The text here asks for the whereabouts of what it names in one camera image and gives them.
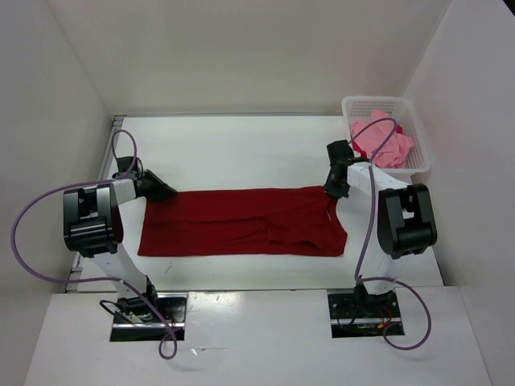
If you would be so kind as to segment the dark red t shirt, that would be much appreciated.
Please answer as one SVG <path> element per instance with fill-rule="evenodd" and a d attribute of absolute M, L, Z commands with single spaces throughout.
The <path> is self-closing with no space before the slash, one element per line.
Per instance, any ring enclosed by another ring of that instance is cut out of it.
<path fill-rule="evenodd" d="M 148 203 L 138 255 L 339 257 L 348 234 L 320 186 L 183 191 Z"/>

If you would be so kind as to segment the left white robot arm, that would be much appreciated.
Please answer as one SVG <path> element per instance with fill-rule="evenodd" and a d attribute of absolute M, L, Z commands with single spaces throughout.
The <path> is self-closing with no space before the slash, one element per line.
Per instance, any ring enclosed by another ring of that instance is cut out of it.
<path fill-rule="evenodd" d="M 148 203 L 162 203 L 176 195 L 176 189 L 150 170 L 63 193 L 64 243 L 114 279 L 118 317 L 126 322 L 154 321 L 161 302 L 150 278 L 136 267 L 123 245 L 120 206 L 141 197 Z"/>

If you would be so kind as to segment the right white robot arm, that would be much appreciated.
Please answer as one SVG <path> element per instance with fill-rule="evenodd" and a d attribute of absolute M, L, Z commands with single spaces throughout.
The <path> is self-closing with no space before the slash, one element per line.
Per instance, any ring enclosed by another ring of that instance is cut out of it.
<path fill-rule="evenodd" d="M 402 264 L 437 240 L 428 188 L 409 184 L 363 158 L 332 161 L 323 189 L 336 199 L 354 191 L 369 198 L 369 218 L 354 279 L 353 307 L 362 316 L 375 313 L 401 278 Z"/>

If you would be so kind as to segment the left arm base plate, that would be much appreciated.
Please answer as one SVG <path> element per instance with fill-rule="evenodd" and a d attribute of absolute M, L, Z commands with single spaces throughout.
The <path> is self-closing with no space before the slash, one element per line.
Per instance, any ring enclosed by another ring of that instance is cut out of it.
<path fill-rule="evenodd" d="M 161 320 L 151 312 L 143 316 L 129 314 L 127 309 L 121 308 L 121 301 L 100 300 L 99 305 L 113 317 L 110 342 L 157 342 L 166 333 Z M 175 329 L 178 341 L 184 341 L 186 305 L 186 294 L 159 294 L 156 302 L 160 314 Z"/>

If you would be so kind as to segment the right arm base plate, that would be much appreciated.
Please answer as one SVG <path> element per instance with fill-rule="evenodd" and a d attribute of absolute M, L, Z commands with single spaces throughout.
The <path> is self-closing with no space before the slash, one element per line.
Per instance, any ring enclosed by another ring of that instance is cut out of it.
<path fill-rule="evenodd" d="M 329 290 L 327 298 L 334 339 L 381 337 L 386 327 L 387 335 L 404 335 L 394 292 L 364 300 L 352 289 Z"/>

